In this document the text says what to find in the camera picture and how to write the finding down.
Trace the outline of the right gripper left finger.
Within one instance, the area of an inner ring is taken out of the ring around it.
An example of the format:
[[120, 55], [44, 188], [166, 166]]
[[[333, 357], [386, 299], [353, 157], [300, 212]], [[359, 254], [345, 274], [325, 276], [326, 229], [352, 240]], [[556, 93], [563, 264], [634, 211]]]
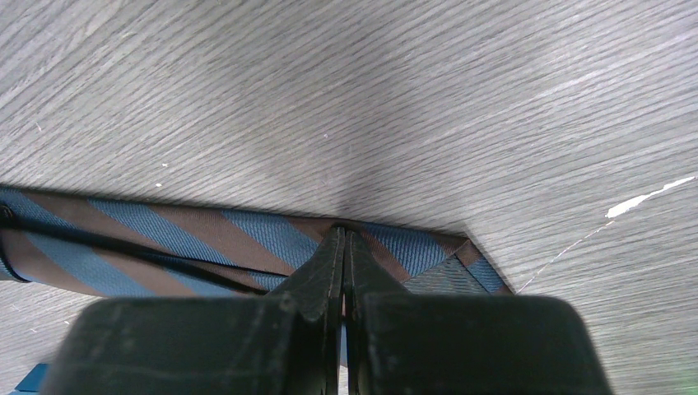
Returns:
[[334, 394], [345, 231], [256, 297], [121, 298], [79, 316], [43, 394]]

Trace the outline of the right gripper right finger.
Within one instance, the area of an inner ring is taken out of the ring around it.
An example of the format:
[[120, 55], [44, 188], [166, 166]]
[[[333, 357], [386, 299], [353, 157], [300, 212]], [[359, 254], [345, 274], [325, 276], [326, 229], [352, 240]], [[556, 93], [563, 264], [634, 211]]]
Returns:
[[415, 294], [348, 232], [352, 394], [609, 394], [576, 310], [545, 296]]

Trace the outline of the navy brown striped tie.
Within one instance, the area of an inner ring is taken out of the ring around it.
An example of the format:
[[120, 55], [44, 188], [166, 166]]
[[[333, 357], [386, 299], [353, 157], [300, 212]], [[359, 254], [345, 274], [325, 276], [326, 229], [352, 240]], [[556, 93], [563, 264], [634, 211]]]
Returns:
[[1, 277], [97, 296], [265, 294], [335, 226], [412, 290], [506, 294], [468, 238], [334, 218], [284, 216], [1, 190]]

